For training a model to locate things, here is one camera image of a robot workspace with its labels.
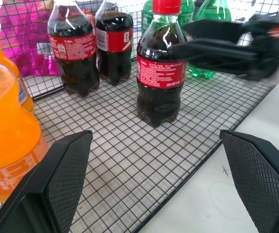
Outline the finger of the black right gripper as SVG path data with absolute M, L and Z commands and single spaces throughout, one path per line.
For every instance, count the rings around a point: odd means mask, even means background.
M 241 35 L 246 33 L 243 24 L 213 19 L 191 22 L 182 28 L 195 39 L 216 39 L 232 43 L 237 43 Z
M 259 58 L 254 49 L 214 39 L 175 44 L 171 55 L 175 60 L 187 61 L 197 68 L 220 72 L 246 72 Z

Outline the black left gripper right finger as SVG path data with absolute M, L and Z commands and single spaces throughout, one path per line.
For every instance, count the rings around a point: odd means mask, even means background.
M 222 130 L 235 188 L 259 233 L 279 233 L 279 150 L 269 141 Z

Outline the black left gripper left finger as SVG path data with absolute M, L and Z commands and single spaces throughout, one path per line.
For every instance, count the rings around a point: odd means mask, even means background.
M 0 208 L 0 233 L 69 233 L 92 139 L 87 130 L 52 144 Z

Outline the cola bottle with red cap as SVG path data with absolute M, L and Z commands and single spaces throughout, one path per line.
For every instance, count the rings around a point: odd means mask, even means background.
M 154 128 L 176 120 L 187 64 L 172 53 L 186 42 L 178 16 L 182 0 L 152 0 L 153 18 L 137 45 L 137 111 Z

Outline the green soda bottle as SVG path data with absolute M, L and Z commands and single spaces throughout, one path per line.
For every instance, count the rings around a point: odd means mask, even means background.
M 193 0 L 182 0 L 181 2 L 181 14 L 178 16 L 178 23 L 187 40 L 190 39 L 188 33 L 183 29 L 183 26 L 193 21 L 195 5 Z
M 231 22 L 231 13 L 227 0 L 205 0 L 195 14 L 194 21 L 201 19 L 214 19 L 218 21 Z M 189 65 L 193 77 L 212 79 L 215 71 L 200 69 Z
M 141 13 L 141 32 L 144 35 L 153 19 L 152 0 L 147 0 L 143 6 Z

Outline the cola bottle with red label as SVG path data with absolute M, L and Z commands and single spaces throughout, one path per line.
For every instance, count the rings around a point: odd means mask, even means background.
M 98 69 L 115 86 L 131 75 L 133 19 L 121 0 L 103 0 L 95 15 Z
M 97 90 L 96 36 L 75 0 L 53 0 L 47 31 L 65 91 L 85 98 Z

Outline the magenta foil snack bag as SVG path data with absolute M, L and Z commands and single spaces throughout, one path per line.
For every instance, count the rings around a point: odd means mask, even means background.
M 53 0 L 3 0 L 1 48 L 22 77 L 60 75 L 47 32 Z

